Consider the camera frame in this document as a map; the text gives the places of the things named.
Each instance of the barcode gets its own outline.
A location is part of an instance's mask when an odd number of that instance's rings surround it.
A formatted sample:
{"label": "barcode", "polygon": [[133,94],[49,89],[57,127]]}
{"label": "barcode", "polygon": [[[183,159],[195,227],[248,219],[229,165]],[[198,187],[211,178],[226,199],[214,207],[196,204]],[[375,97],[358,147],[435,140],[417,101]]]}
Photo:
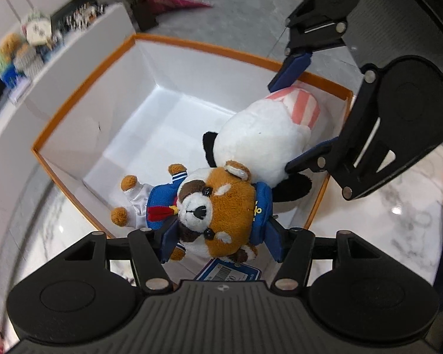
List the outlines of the barcode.
{"label": "barcode", "polygon": [[222,266],[212,281],[224,281],[231,272],[231,269],[227,268],[226,266]]}

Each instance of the black plush leg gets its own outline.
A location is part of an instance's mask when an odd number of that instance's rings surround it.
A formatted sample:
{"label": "black plush leg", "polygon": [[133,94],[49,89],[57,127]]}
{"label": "black plush leg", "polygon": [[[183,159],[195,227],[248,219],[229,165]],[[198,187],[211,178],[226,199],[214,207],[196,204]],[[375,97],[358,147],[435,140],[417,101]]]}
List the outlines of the black plush leg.
{"label": "black plush leg", "polygon": [[205,159],[208,162],[209,167],[216,168],[217,164],[215,163],[214,158],[214,143],[215,138],[217,138],[218,133],[215,132],[207,132],[203,135],[203,149],[205,150]]}
{"label": "black plush leg", "polygon": [[303,174],[294,173],[273,189],[273,202],[289,202],[305,197],[312,189],[312,181]]}

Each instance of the white plush body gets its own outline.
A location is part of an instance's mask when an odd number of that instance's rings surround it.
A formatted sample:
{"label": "white plush body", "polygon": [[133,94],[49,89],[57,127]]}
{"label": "white plush body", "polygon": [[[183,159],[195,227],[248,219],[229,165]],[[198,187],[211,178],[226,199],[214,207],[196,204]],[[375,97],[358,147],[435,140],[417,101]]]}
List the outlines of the white plush body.
{"label": "white plush body", "polygon": [[282,101],[261,99],[223,125],[215,139],[215,162],[237,161],[249,169],[253,183],[273,188],[287,178],[285,165],[304,151],[310,133],[307,125],[292,121]]}

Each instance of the yellow knot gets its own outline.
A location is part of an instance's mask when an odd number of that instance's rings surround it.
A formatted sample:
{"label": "yellow knot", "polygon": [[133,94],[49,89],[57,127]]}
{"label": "yellow knot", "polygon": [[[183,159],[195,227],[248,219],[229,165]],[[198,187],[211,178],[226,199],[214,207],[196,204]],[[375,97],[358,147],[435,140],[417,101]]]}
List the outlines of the yellow knot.
{"label": "yellow knot", "polygon": [[177,215],[179,213],[179,209],[177,208],[177,206],[171,205],[169,207],[174,211],[174,215]]}
{"label": "yellow knot", "polygon": [[255,220],[256,215],[257,215],[257,214],[260,214],[260,213],[262,213],[262,212],[263,212],[263,210],[262,210],[261,208],[258,208],[258,201],[256,201],[256,203],[255,203],[255,208],[254,208],[254,217],[253,217],[253,221]]}

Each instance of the white logo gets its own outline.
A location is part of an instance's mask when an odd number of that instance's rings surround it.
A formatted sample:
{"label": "white logo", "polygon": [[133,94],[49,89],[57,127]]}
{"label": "white logo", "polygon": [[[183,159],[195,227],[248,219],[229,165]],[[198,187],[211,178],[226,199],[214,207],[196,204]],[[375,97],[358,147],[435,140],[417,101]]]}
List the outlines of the white logo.
{"label": "white logo", "polygon": [[220,285],[217,287],[217,290],[220,290],[222,293],[226,290],[229,290],[229,286],[228,285]]}

